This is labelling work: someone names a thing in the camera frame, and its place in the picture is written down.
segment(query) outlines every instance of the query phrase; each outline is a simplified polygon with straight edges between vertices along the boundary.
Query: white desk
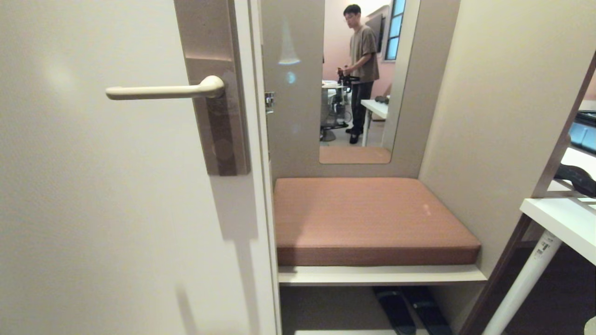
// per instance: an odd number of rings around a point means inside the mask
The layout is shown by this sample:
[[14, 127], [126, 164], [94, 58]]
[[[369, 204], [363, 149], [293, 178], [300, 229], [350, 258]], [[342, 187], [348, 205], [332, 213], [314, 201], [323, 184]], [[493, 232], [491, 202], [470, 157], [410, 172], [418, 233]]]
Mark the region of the white desk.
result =
[[387, 119], [389, 105], [378, 103], [374, 100], [362, 100], [360, 103], [367, 108], [367, 113], [364, 119], [364, 134], [362, 134], [362, 146], [366, 147], [368, 142], [368, 128], [370, 128], [373, 113], [383, 119]]
[[[561, 162], [565, 165], [579, 166], [592, 177], [596, 177], [595, 157], [569, 148]], [[546, 230], [486, 326], [483, 335], [502, 334], [550, 263], [561, 242], [565, 242], [596, 265], [596, 199], [525, 199], [520, 209]]]

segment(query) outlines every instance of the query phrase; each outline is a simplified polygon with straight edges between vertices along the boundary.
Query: white door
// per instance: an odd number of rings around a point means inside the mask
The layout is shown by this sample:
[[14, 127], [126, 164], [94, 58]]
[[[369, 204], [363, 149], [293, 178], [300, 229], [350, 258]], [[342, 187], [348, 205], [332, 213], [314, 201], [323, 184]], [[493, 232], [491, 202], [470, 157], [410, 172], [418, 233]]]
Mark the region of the white door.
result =
[[210, 177], [190, 99], [104, 93], [188, 84], [171, 0], [0, 3], [0, 334], [275, 334], [247, 6], [252, 172]]

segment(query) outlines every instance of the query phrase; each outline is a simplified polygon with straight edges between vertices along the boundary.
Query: bench seat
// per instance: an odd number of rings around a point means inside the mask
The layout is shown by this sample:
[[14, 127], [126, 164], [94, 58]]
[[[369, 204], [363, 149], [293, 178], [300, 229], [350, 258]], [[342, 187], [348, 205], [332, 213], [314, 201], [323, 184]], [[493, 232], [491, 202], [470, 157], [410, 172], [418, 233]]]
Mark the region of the bench seat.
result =
[[279, 266], [474, 264], [478, 239], [417, 179], [280, 178]]

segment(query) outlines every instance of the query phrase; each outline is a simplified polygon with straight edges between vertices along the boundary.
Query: black pants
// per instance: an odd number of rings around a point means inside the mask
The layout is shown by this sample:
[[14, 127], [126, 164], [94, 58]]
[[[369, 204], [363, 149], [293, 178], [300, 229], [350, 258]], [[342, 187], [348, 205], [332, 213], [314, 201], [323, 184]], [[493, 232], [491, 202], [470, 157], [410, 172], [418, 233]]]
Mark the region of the black pants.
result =
[[371, 98], [374, 82], [358, 83], [352, 85], [352, 117], [354, 127], [352, 134], [360, 135], [364, 132], [364, 119], [367, 108], [360, 104], [362, 100]]

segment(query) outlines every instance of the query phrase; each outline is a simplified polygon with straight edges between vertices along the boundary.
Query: lever handle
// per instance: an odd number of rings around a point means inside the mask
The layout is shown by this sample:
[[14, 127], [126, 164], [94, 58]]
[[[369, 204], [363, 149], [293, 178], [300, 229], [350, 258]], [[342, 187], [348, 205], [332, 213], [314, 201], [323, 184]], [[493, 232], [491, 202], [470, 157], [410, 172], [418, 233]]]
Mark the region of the lever handle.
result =
[[198, 85], [110, 87], [105, 89], [105, 94], [112, 100], [219, 98], [224, 90], [225, 84], [220, 77], [208, 76]]

